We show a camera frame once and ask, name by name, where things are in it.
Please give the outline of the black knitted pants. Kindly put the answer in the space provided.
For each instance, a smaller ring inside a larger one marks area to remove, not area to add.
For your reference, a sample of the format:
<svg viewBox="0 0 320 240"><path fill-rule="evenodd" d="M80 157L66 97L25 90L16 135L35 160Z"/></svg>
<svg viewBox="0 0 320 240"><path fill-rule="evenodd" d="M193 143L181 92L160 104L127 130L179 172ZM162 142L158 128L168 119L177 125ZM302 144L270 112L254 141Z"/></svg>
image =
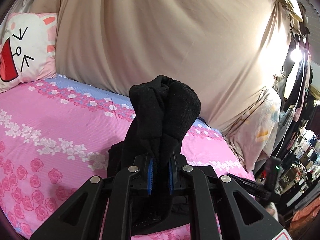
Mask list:
<svg viewBox="0 0 320 240"><path fill-rule="evenodd" d="M149 192L133 203L132 234L150 234L172 208L170 157L180 154L182 141L200 114L197 94L186 84L159 75L130 88L135 118L123 141L108 151L108 177L133 164L137 156L150 156Z"/></svg>

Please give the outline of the cluttered shelf items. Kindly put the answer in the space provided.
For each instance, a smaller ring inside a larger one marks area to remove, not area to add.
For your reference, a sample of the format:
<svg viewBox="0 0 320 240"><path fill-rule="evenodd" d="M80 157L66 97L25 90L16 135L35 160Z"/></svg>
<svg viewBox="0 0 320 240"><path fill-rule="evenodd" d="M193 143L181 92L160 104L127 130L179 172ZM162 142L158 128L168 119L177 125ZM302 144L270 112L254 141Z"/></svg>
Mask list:
<svg viewBox="0 0 320 240"><path fill-rule="evenodd" d="M283 170L277 187L281 195L278 207L281 209L292 206L317 179L319 134L307 123L293 138L281 163Z"/></svg>

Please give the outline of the hanging dark clothes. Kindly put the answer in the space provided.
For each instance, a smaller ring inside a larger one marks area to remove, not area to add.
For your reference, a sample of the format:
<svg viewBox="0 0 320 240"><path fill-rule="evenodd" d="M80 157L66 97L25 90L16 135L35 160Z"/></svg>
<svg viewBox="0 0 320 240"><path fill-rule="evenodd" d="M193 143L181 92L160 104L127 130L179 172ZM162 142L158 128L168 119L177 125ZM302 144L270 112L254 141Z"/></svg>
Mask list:
<svg viewBox="0 0 320 240"><path fill-rule="evenodd" d="M301 2L298 2L298 6L303 21L299 22L299 33L291 33L291 43L281 70L282 76L275 83L276 91L281 98L281 107L276 142L272 152L274 157L281 155L281 152L288 146L295 130L297 130L312 81L309 50L310 30L306 8ZM303 54L300 63L295 63L290 59L290 53L296 45L300 46Z"/></svg>

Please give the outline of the pink floral bed sheet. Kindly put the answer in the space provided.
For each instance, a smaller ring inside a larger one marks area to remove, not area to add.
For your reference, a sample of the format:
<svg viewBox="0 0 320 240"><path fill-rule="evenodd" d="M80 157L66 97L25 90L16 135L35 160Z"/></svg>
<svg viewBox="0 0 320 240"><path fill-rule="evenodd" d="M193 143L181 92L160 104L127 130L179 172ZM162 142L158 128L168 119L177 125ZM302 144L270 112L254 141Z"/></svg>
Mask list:
<svg viewBox="0 0 320 240"><path fill-rule="evenodd" d="M1 94L1 209L23 237L91 176L106 177L125 138L129 98L70 80L23 83Z"/></svg>

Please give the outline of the bright light bulb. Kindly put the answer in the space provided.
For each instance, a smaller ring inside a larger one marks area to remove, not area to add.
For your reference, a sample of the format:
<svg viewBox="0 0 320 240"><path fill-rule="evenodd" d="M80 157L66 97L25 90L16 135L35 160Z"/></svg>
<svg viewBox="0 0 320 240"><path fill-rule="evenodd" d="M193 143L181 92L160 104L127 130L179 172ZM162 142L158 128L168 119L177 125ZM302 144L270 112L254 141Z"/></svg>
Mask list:
<svg viewBox="0 0 320 240"><path fill-rule="evenodd" d="M290 53L290 59L295 63L300 63L303 58L302 50L299 45L296 45L295 49L293 49Z"/></svg>

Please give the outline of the beige hanging curtain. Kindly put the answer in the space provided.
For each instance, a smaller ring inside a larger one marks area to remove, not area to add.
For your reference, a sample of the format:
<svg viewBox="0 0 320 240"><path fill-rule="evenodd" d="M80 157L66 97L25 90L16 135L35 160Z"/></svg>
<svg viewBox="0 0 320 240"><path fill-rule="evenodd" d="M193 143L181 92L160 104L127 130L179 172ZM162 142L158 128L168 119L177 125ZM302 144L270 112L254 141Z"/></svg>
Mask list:
<svg viewBox="0 0 320 240"><path fill-rule="evenodd" d="M279 0L34 0L30 10L58 15L58 73L122 95L171 77L221 132L273 85L291 41Z"/></svg>

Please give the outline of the white rabbit cartoon pillow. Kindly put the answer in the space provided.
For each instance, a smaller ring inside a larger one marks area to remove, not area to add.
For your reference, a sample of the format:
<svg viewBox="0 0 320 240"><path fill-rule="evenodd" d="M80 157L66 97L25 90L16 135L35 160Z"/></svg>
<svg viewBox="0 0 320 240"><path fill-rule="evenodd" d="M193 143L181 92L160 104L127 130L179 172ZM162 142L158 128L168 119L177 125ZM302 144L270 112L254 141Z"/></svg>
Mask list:
<svg viewBox="0 0 320 240"><path fill-rule="evenodd" d="M1 92L56 77L57 14L12 13L1 41Z"/></svg>

